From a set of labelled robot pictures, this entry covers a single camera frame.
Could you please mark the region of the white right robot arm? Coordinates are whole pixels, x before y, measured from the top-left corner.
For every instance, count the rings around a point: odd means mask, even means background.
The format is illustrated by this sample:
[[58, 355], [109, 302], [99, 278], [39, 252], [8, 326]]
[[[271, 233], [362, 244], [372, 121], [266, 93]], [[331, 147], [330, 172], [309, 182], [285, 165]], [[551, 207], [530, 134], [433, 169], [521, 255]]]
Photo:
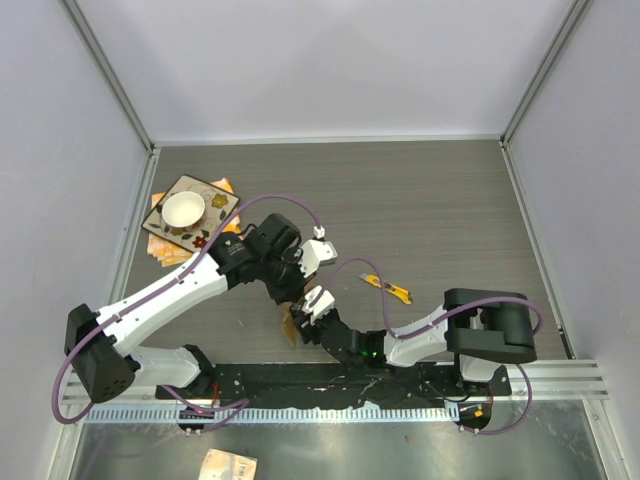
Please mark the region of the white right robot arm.
[[537, 360], [535, 336], [542, 310], [513, 292], [454, 288], [427, 316], [396, 329], [361, 332], [342, 321], [335, 298], [312, 288], [289, 307], [305, 344], [322, 348], [340, 364], [370, 372], [410, 369], [434, 355], [454, 355], [451, 380], [464, 396], [489, 389], [504, 365]]

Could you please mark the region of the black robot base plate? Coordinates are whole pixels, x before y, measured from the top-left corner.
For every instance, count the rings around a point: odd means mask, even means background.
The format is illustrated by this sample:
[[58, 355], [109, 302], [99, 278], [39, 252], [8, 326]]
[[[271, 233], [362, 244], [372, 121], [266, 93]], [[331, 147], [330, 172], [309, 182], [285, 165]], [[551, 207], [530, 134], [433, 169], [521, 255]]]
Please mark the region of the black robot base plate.
[[464, 381], [457, 367], [422, 362], [408, 368], [350, 368], [339, 363], [218, 364], [202, 379], [174, 387], [194, 403], [227, 406], [246, 400], [250, 408], [343, 410], [372, 403], [382, 409], [440, 406], [446, 399], [507, 397], [512, 393], [502, 366], [490, 382]]

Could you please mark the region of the brown cardboard express box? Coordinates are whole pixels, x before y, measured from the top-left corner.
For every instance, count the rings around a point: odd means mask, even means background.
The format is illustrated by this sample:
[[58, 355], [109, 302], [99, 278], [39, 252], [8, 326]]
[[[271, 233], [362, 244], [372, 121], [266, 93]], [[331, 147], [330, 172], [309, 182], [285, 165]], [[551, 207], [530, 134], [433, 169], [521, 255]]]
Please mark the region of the brown cardboard express box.
[[294, 322], [295, 314], [298, 312], [297, 305], [292, 302], [283, 302], [279, 308], [283, 313], [281, 331], [289, 344], [295, 348], [298, 340], [298, 331]]

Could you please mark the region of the yellow utility knife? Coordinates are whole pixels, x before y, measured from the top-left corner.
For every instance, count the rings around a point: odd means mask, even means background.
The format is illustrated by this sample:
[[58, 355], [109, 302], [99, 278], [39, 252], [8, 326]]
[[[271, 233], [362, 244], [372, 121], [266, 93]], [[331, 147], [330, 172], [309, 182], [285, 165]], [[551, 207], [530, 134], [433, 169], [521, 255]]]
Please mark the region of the yellow utility knife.
[[389, 282], [382, 282], [378, 276], [373, 274], [362, 273], [359, 275], [359, 278], [371, 286], [384, 289], [387, 293], [393, 295], [405, 305], [411, 305], [413, 303], [411, 292], [403, 287]]

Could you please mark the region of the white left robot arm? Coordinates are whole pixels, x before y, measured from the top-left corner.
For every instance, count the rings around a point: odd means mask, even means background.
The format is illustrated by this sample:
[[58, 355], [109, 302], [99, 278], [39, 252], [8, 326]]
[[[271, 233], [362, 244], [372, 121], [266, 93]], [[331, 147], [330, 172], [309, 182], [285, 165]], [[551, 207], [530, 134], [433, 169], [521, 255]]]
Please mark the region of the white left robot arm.
[[147, 348], [152, 333], [197, 304], [239, 284], [262, 282], [271, 299], [294, 302], [305, 275], [298, 262], [301, 232], [274, 213], [241, 234], [221, 233], [211, 247], [130, 297], [97, 311], [87, 305], [68, 315], [64, 352], [94, 404], [112, 400], [131, 386], [151, 386], [167, 397], [173, 389], [187, 399], [213, 391], [215, 372], [194, 345], [174, 350]]

